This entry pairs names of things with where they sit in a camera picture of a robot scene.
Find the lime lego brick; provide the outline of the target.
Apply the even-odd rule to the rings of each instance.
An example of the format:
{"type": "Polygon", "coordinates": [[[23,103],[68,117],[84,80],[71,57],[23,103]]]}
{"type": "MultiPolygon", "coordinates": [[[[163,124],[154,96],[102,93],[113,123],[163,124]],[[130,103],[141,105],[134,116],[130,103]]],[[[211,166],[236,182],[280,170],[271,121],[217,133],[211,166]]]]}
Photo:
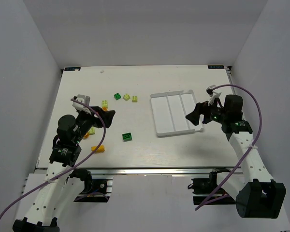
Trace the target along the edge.
{"type": "Polygon", "coordinates": [[[125,94],[125,95],[123,96],[123,99],[124,99],[125,101],[128,101],[130,98],[131,98],[131,97],[130,97],[129,94],[125,94]]]}
{"type": "Polygon", "coordinates": [[[95,129],[94,129],[94,127],[91,127],[91,128],[89,129],[88,134],[89,134],[89,135],[94,135],[94,134],[95,134],[95,129]]]}
{"type": "Polygon", "coordinates": [[[132,102],[138,102],[138,97],[137,96],[132,96],[131,100],[132,100],[132,102]]]}
{"type": "Polygon", "coordinates": [[[108,100],[102,100],[101,103],[102,108],[108,108],[108,100]]]}

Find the dark green square lego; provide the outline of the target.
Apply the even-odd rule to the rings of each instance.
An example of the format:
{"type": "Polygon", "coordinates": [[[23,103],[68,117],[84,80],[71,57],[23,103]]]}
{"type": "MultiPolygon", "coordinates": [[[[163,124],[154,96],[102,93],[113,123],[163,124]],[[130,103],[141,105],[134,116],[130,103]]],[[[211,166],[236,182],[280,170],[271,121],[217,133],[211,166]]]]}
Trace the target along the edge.
{"type": "Polygon", "coordinates": [[[119,93],[116,93],[116,94],[114,95],[114,98],[115,98],[116,100],[119,100],[119,99],[121,98],[121,95],[120,95],[119,93]]]}

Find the dark green lego brick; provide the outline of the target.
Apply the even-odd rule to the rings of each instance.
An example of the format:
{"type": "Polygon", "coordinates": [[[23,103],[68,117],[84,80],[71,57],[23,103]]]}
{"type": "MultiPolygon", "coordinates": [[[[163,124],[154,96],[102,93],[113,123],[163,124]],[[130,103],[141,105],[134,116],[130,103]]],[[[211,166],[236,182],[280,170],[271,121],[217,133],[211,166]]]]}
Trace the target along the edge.
{"type": "Polygon", "coordinates": [[[132,135],[130,132],[122,134],[122,139],[124,142],[131,141],[132,135]]]}

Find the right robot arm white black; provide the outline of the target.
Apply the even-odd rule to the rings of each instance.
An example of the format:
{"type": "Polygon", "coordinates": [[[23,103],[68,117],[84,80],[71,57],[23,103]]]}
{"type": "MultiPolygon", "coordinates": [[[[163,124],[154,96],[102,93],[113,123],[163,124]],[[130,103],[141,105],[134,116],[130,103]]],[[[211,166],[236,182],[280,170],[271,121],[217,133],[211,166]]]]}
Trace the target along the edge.
{"type": "Polygon", "coordinates": [[[186,115],[186,119],[193,125],[199,124],[200,117],[204,124],[211,121],[221,124],[240,162],[244,181],[231,173],[220,172],[216,175],[216,184],[234,199],[240,217],[276,219],[286,188],[283,183],[273,179],[258,149],[252,144],[252,128],[242,118],[243,99],[238,95],[227,95],[222,107],[219,107],[219,103],[219,98],[212,102],[197,103],[194,110],[186,115]]]}

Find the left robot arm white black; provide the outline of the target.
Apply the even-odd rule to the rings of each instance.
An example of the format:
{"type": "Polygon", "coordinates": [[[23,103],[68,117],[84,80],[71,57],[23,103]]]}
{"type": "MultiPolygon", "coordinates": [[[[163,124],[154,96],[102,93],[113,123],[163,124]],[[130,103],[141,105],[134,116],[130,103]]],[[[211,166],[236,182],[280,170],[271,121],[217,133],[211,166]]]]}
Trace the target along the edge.
{"type": "Polygon", "coordinates": [[[44,186],[38,188],[38,195],[24,218],[15,220],[14,232],[58,232],[58,219],[64,209],[82,191],[90,190],[90,172],[76,167],[80,142],[92,127],[109,128],[116,112],[78,103],[73,106],[78,116],[64,115],[58,120],[44,186]]]}

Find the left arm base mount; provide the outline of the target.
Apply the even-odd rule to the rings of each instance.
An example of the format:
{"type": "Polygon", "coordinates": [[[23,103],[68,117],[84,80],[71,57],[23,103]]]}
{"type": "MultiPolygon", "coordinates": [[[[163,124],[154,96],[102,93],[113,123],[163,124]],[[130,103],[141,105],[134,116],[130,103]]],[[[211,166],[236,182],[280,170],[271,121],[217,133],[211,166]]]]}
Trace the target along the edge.
{"type": "Polygon", "coordinates": [[[107,203],[112,192],[113,180],[106,177],[93,177],[86,169],[75,169],[69,179],[80,179],[83,190],[75,198],[78,203],[107,203]]]}

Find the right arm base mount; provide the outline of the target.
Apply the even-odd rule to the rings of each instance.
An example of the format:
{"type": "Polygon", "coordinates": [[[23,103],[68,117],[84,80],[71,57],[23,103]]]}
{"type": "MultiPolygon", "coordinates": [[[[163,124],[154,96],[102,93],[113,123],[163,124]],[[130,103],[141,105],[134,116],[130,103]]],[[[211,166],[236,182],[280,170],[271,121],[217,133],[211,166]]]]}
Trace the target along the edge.
{"type": "MultiPolygon", "coordinates": [[[[199,205],[217,187],[217,174],[221,173],[221,171],[227,170],[214,169],[206,178],[198,177],[191,179],[192,183],[187,188],[192,190],[194,205],[199,205]]],[[[227,192],[220,188],[209,200],[219,198],[226,194],[227,192]]],[[[231,196],[228,196],[222,200],[212,202],[209,205],[235,205],[235,200],[231,196]]]]}

